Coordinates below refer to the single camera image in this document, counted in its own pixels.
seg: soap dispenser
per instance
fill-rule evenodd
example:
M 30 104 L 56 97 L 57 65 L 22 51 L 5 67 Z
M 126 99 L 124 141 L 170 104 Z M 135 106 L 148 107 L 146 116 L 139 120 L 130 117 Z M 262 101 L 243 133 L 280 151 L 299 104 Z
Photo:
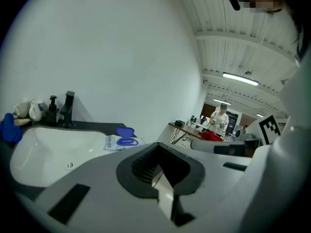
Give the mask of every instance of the soap dispenser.
M 47 123 L 56 124 L 59 120 L 60 111 L 55 104 L 55 99 L 57 96 L 51 96 L 51 104 L 49 105 L 49 110 L 46 112 Z

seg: black faucet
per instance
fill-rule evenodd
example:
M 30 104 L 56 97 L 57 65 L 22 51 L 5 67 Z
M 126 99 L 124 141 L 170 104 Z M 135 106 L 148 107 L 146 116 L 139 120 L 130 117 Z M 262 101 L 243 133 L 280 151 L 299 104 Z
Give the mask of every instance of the black faucet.
M 74 92 L 68 91 L 66 93 L 66 101 L 63 108 L 60 111 L 60 114 L 64 116 L 64 126 L 71 127 L 72 126 L 72 107 L 73 107 L 73 98 Z

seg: cup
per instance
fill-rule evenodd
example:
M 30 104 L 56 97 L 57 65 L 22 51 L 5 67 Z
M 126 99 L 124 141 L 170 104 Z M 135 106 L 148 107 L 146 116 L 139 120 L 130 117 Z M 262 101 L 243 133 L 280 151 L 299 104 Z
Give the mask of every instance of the cup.
M 33 121 L 40 121 L 42 119 L 43 101 L 34 99 L 30 101 L 29 116 Z
M 14 105 L 15 113 L 20 117 L 24 118 L 27 116 L 30 108 L 28 99 L 20 99 L 16 105 Z

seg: blue lid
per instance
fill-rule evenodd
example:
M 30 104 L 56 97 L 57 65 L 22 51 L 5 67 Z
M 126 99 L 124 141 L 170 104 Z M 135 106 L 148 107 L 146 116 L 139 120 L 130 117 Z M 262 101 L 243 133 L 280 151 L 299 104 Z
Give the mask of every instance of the blue lid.
M 132 128 L 118 127 L 116 131 L 122 137 L 132 137 L 134 135 L 134 129 Z

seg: white sink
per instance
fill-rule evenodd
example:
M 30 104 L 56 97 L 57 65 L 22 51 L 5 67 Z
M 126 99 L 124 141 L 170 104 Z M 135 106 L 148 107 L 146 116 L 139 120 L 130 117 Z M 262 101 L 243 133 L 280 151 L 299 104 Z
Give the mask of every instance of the white sink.
M 113 153 L 104 150 L 105 139 L 95 131 L 30 128 L 14 150 L 11 173 L 21 184 L 47 187 L 84 162 Z

